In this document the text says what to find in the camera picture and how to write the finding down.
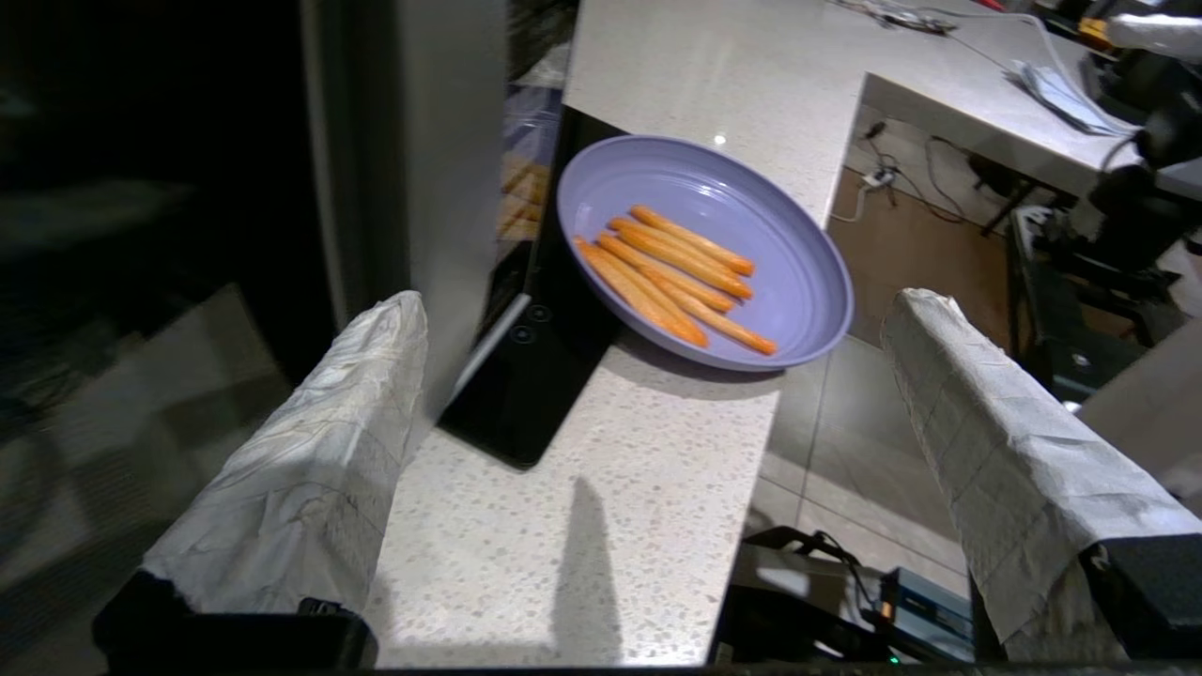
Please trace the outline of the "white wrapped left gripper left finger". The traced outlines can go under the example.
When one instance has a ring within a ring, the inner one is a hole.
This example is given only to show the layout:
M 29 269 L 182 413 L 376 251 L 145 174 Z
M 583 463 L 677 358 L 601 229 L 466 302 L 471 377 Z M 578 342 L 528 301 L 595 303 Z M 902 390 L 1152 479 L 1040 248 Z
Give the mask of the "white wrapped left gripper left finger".
M 370 668 L 365 599 L 426 351 L 415 291 L 349 322 L 95 617 L 108 670 Z

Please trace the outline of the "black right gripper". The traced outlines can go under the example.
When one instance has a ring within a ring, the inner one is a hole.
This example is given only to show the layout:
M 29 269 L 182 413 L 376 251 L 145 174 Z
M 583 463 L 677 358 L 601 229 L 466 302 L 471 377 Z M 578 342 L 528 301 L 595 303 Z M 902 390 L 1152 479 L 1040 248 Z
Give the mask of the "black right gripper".
M 1148 115 L 1137 134 L 1138 154 L 1153 170 L 1200 158 L 1201 18 L 1170 14 L 1115 14 L 1106 36 L 1123 51 L 1146 51 L 1137 59 Z

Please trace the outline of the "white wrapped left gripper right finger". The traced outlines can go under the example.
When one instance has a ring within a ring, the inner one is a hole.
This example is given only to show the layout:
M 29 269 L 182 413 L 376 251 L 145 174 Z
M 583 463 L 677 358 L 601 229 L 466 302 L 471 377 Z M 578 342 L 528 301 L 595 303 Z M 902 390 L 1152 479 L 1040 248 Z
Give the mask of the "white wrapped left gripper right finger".
M 1200 657 L 1197 516 L 954 300 L 897 293 L 883 351 L 1008 659 Z

